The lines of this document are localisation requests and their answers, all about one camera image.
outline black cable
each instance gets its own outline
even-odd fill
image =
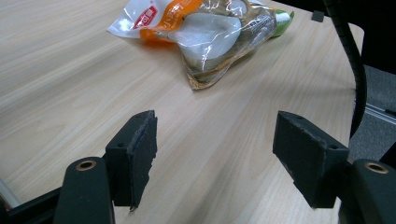
[[[340,37],[344,51],[349,59],[350,66],[352,67],[353,75],[356,82],[356,98],[355,110],[352,118],[352,125],[350,130],[350,138],[355,134],[361,125],[361,120],[364,115],[367,99],[367,81],[366,72],[364,70],[361,54],[356,46],[355,39],[350,32],[344,10],[338,0],[323,0],[327,13],[332,18],[335,30]]]

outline red logo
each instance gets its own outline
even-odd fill
[[[155,15],[157,15],[157,8],[155,8],[155,6],[151,6],[148,9],[146,9],[136,20],[136,22],[134,23],[134,28],[133,29],[137,29],[140,28],[142,26],[148,26],[152,19],[154,19]]]

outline packaged item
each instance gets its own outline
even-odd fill
[[[191,88],[199,90],[268,38],[282,35],[293,16],[247,0],[130,0],[107,30],[177,43]]]

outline wood grain surface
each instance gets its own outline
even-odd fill
[[[332,22],[265,1],[295,11],[289,30],[192,91],[175,44],[106,31],[126,3],[2,1],[0,177],[14,193],[27,202],[60,187],[68,164],[103,156],[132,115],[153,109],[150,181],[134,212],[115,209],[117,223],[337,223],[272,153],[278,110],[348,144],[355,83]]]

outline transparent plastic bag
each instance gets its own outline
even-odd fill
[[[130,0],[107,30],[177,43],[191,88],[199,90],[215,84],[233,62],[273,36],[277,25],[276,10],[257,1]]]

